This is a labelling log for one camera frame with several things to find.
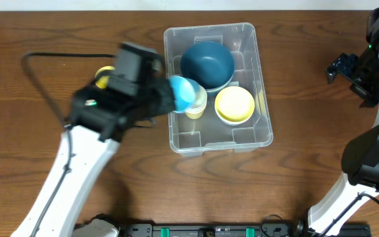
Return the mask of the white small bowl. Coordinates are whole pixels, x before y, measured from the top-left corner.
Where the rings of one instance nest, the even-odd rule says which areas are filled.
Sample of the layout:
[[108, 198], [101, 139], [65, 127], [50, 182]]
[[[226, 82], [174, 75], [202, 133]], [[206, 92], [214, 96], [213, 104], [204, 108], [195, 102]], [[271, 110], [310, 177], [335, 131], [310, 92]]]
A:
[[230, 120], [225, 119], [225, 118], [222, 117], [220, 114], [217, 114], [217, 115], [218, 115], [219, 119], [220, 119], [223, 123], [225, 123], [225, 124], [227, 124], [227, 125], [230, 125], [230, 126], [241, 125], [241, 124], [247, 122], [247, 121], [251, 118], [251, 117], [247, 117], [247, 118], [244, 119], [244, 120], [234, 122], [234, 121], [230, 121]]

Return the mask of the yellow plastic cup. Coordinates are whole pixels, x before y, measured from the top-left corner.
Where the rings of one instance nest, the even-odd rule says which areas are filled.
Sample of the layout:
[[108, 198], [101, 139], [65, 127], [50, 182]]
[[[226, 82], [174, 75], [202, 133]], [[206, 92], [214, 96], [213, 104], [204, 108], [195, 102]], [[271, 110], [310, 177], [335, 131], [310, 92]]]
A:
[[96, 73], [95, 73], [95, 85], [98, 88], [105, 89], [107, 87], [108, 81], [109, 81], [109, 76], [100, 76], [99, 75], [102, 72], [105, 71], [110, 71], [110, 70], [115, 70], [115, 67], [113, 66], [104, 66], [100, 68]]
[[195, 120], [195, 119], [199, 119], [203, 115], [203, 112], [204, 110], [196, 111], [196, 112], [185, 111], [185, 114], [188, 118]]

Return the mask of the dark blue top bowl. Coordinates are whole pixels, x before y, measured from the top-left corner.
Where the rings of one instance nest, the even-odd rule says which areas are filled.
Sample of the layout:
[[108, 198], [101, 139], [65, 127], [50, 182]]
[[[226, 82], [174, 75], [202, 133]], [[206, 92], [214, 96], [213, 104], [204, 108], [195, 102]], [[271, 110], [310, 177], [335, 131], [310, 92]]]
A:
[[214, 41], [191, 46], [180, 60], [180, 72], [205, 89], [217, 88], [234, 75], [235, 60], [229, 49]]

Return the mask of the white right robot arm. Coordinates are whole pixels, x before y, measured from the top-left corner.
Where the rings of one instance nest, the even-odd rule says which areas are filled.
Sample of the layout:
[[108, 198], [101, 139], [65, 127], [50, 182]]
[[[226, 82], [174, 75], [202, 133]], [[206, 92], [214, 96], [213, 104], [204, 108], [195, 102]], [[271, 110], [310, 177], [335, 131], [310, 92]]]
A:
[[364, 236], [365, 229], [347, 220], [368, 200], [379, 195], [379, 7], [368, 17], [368, 47], [360, 55], [342, 53], [327, 69], [328, 83], [337, 75], [351, 82], [350, 89], [364, 107], [377, 107], [372, 128], [352, 139], [341, 158], [342, 173], [330, 191], [307, 212], [296, 236]]

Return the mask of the cream large bowl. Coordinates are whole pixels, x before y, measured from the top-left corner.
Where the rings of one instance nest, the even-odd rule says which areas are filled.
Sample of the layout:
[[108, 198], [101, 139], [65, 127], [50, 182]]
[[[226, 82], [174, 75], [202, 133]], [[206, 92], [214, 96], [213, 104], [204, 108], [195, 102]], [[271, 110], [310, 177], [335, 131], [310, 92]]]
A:
[[[221, 85], [221, 86], [219, 86], [217, 88], [211, 88], [211, 89], [205, 89], [205, 90], [206, 90], [206, 92], [208, 94], [218, 93], [220, 90], [223, 90], [226, 86], [229, 85], [229, 83], [232, 81], [232, 78], [233, 78], [233, 76], [231, 76], [231, 78], [227, 82], [225, 82], [223, 85]], [[192, 84], [198, 84], [198, 82], [196, 82], [195, 80], [192, 80], [192, 79], [190, 79], [188, 77], [185, 77], [185, 79], [188, 80]]]

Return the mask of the yellow bowl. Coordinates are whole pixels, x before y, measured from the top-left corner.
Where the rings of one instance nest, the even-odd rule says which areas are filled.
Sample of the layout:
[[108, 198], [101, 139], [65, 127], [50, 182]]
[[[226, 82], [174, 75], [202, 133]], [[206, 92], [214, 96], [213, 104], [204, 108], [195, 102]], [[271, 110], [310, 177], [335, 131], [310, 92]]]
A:
[[255, 110], [255, 100], [245, 89], [230, 86], [220, 91], [215, 99], [215, 111], [227, 120], [241, 121], [251, 117]]

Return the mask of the white plastic cup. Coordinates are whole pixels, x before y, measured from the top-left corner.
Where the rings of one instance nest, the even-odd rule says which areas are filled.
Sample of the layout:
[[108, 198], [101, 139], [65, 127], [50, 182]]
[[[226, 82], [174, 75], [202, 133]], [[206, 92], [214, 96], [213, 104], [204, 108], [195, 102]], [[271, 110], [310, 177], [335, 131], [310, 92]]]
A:
[[207, 92], [204, 87], [199, 86], [199, 89], [195, 96], [195, 101], [193, 105], [191, 106], [192, 109], [197, 109], [199, 107], [204, 106], [204, 104], [207, 102]]

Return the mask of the light blue plastic cup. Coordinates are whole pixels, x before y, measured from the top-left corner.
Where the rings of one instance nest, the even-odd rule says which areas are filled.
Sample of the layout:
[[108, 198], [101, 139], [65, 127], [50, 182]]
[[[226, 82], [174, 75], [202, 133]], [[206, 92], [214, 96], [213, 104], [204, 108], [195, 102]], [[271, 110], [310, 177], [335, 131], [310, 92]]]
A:
[[183, 113], [195, 103], [199, 84], [192, 79], [178, 75], [171, 76], [169, 82], [174, 93], [174, 112]]

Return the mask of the pink plastic cup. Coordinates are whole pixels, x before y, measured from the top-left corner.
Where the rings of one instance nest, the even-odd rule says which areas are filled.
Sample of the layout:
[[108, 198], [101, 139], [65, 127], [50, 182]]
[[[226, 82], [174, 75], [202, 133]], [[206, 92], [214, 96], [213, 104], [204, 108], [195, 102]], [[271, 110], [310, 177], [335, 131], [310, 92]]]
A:
[[185, 110], [185, 113], [189, 113], [189, 114], [198, 114], [198, 113], [202, 113], [204, 110], [205, 110], [205, 107], [207, 105], [204, 104], [202, 106], [199, 106], [199, 107], [196, 107], [196, 108], [188, 108]]

